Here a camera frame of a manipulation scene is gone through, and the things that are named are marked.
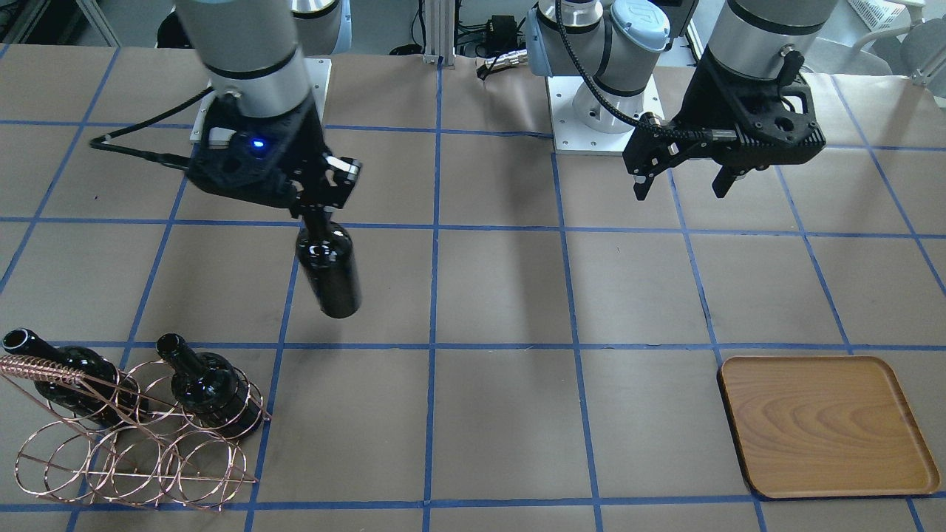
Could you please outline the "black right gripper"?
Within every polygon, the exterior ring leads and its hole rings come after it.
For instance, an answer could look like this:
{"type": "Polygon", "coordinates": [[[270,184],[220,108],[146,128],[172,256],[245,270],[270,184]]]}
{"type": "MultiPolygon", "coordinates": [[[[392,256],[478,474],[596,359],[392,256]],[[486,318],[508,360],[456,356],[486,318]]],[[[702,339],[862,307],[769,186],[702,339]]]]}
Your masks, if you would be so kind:
{"type": "Polygon", "coordinates": [[[215,97],[186,178],[201,191],[270,208],[293,218],[343,208],[361,162],[334,156],[313,95],[277,117],[244,117],[233,95],[215,97]]]}

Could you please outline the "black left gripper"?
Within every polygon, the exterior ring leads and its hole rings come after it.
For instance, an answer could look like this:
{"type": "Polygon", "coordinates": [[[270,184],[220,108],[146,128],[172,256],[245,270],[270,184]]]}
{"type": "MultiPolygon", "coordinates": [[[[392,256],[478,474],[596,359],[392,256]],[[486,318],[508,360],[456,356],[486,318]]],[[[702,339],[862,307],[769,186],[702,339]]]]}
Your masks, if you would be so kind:
{"type": "Polygon", "coordinates": [[[800,74],[803,63],[794,48],[777,51],[774,78],[751,80],[706,51],[679,113],[659,132],[636,129],[625,148],[636,199],[647,199],[656,175],[690,159],[709,158],[721,166],[712,181],[716,198],[729,193],[743,169],[813,159],[826,138],[800,74]]]}

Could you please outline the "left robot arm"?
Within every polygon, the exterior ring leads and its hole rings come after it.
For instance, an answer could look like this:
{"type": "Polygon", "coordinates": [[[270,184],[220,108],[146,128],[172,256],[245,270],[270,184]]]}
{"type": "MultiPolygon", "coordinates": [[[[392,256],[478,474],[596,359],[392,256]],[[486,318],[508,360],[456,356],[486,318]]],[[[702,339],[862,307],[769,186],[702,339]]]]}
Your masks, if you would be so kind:
{"type": "Polygon", "coordinates": [[[805,55],[834,1],[726,1],[675,117],[643,109],[658,64],[692,17],[693,1],[538,1],[525,17],[535,75],[577,77],[589,128],[630,132],[622,152],[647,198],[656,176],[709,159],[723,198],[747,172],[805,164],[825,148],[805,55]]]}

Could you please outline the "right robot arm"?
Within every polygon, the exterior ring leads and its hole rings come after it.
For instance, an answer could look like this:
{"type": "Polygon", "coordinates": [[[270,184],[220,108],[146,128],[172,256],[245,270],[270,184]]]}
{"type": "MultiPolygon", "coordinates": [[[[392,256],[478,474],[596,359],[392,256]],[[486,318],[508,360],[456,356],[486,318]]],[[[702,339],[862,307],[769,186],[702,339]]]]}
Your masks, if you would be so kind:
{"type": "Polygon", "coordinates": [[[329,219],[361,165],[327,147],[305,53],[348,50],[348,2],[178,1],[175,11],[213,90],[186,178],[209,194],[329,219]]]}

